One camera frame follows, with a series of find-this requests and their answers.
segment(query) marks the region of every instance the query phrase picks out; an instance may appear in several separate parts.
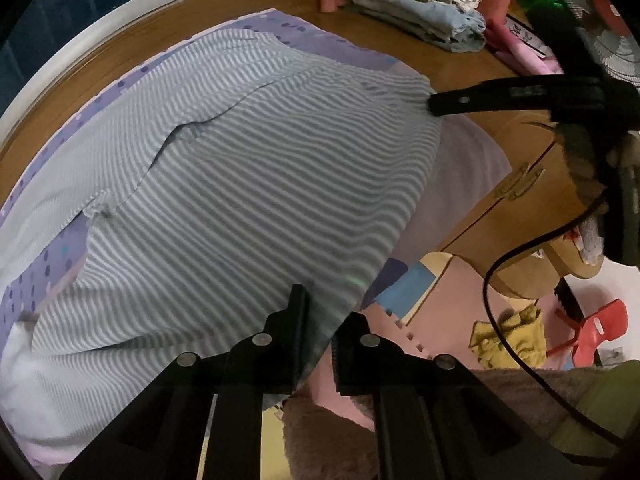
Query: red plastic chair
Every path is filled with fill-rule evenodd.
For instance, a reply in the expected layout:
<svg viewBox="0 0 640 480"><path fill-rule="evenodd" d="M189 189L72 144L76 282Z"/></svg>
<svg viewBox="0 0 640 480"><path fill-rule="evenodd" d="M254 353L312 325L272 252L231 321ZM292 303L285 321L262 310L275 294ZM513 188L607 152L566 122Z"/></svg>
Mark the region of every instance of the red plastic chair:
<svg viewBox="0 0 640 480"><path fill-rule="evenodd" d="M613 300L583 322L576 322L558 308L556 316L575 330L574 338L552 348L546 353L549 357L565 348L574 347L572 359L575 367L593 365L593 354L604 341L613 341L626 333L628 317L622 300Z"/></svg>

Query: yellow garment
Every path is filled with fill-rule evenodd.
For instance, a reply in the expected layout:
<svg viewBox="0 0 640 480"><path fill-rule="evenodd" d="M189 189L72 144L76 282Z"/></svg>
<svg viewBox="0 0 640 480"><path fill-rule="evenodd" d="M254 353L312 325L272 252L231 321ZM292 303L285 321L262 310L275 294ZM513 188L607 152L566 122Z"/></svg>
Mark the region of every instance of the yellow garment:
<svg viewBox="0 0 640 480"><path fill-rule="evenodd" d="M545 331L540 312L532 304L499 324L509 345L531 367L542 366L546 359ZM516 361L495 335L491 324L485 321L476 321L474 324L469 349L478 356L478 362L487 370L518 368Z"/></svg>

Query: metal bolt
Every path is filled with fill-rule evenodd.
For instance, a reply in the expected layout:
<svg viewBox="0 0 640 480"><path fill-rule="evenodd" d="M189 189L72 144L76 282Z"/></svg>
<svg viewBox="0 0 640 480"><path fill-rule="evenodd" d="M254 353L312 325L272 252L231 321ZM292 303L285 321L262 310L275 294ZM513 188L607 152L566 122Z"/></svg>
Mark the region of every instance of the metal bolt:
<svg viewBox="0 0 640 480"><path fill-rule="evenodd" d="M178 366L183 366L185 368L189 366L193 366L198 360L198 356L192 352L185 352L183 354L178 355L176 362Z"/></svg>
<svg viewBox="0 0 640 480"><path fill-rule="evenodd" d="M254 335L254 338L251 341L256 346L268 346L273 341L273 338L265 332L260 332L259 334Z"/></svg>
<svg viewBox="0 0 640 480"><path fill-rule="evenodd" d="M360 344L368 348L375 348L380 344L380 338L375 334L365 334L360 338Z"/></svg>
<svg viewBox="0 0 640 480"><path fill-rule="evenodd" d="M436 366L443 370L453 370L456 367L456 358L449 354L440 354L435 359Z"/></svg>

